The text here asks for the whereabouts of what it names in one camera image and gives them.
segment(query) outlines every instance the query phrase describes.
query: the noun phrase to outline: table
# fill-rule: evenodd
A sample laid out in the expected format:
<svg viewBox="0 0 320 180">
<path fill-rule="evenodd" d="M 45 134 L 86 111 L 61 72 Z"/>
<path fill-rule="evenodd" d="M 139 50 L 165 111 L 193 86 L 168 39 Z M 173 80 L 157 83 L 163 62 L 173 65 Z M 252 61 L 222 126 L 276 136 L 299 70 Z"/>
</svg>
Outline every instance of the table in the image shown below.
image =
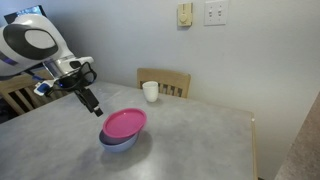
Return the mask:
<svg viewBox="0 0 320 180">
<path fill-rule="evenodd" d="M 252 113 L 97 82 L 104 115 L 74 94 L 0 125 L 0 179 L 253 179 Z M 98 140 L 112 112 L 144 110 L 147 124 L 128 151 L 105 152 Z"/>
</svg>

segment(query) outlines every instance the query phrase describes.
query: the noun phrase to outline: chair back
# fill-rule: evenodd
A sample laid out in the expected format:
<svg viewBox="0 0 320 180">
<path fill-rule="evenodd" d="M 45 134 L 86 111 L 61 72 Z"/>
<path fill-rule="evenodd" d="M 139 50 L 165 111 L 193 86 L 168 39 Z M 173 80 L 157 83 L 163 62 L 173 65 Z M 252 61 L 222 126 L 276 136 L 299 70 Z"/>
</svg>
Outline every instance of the chair back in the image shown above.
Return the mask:
<svg viewBox="0 0 320 180">
<path fill-rule="evenodd" d="M 45 79 L 53 79 L 47 70 L 40 70 L 35 74 Z M 56 91 L 50 97 L 39 96 L 33 92 L 35 84 L 37 82 L 28 74 L 15 76 L 7 81 L 0 82 L 0 94 L 19 115 L 68 94 Z"/>
<path fill-rule="evenodd" d="M 159 83 L 159 93 L 187 98 L 191 76 L 190 74 L 151 68 L 137 70 L 137 87 L 142 89 L 142 84 L 147 81 Z"/>
</svg>

